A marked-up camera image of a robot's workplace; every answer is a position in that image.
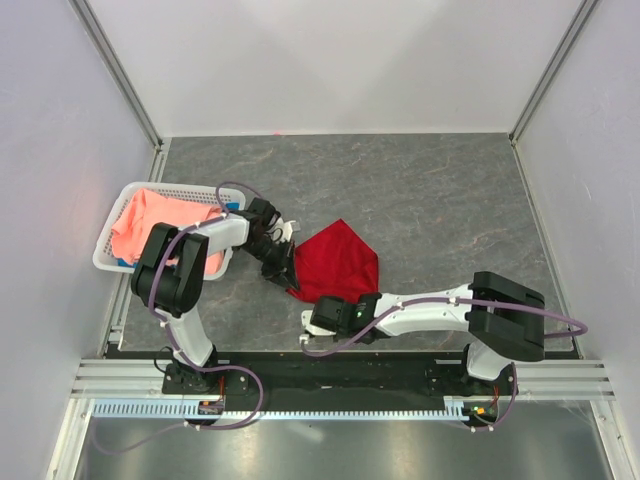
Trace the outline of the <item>red cloth napkin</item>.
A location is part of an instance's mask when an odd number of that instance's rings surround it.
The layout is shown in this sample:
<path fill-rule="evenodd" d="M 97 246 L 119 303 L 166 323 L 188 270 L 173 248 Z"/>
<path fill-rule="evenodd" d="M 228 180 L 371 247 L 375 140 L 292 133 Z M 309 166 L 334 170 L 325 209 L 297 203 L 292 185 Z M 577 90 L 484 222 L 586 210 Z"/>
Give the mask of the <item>red cloth napkin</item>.
<path fill-rule="evenodd" d="M 299 287 L 287 293 L 301 302 L 335 296 L 355 303 L 379 289 L 378 255 L 342 219 L 297 246 L 294 260 Z"/>

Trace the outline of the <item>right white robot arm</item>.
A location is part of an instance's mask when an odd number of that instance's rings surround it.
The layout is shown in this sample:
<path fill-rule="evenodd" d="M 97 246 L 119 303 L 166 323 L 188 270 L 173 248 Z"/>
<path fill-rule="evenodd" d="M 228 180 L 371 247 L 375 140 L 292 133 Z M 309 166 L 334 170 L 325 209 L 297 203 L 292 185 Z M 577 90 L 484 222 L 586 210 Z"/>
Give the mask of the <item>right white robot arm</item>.
<path fill-rule="evenodd" d="M 362 294 L 354 302 L 322 296 L 301 315 L 307 336 L 346 338 L 354 343 L 424 332 L 468 333 L 466 362 L 458 381 L 477 394 L 512 362 L 545 358 L 544 296 L 498 274 L 482 271 L 469 284 L 449 290 L 399 295 Z"/>

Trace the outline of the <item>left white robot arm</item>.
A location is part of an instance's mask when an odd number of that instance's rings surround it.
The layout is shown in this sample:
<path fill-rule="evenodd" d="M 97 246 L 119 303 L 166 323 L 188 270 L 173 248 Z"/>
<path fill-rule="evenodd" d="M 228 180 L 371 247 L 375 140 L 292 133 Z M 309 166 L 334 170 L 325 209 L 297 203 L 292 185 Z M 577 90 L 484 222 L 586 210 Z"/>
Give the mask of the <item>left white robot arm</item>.
<path fill-rule="evenodd" d="M 164 370 L 165 394 L 222 391 L 224 374 L 197 308 L 207 258 L 243 250 L 261 263 L 262 277 L 287 290 L 299 287 L 293 235 L 267 200 L 255 198 L 244 210 L 224 207 L 213 219 L 178 227 L 158 223 L 150 231 L 131 279 L 131 291 L 166 331 L 172 361 Z"/>

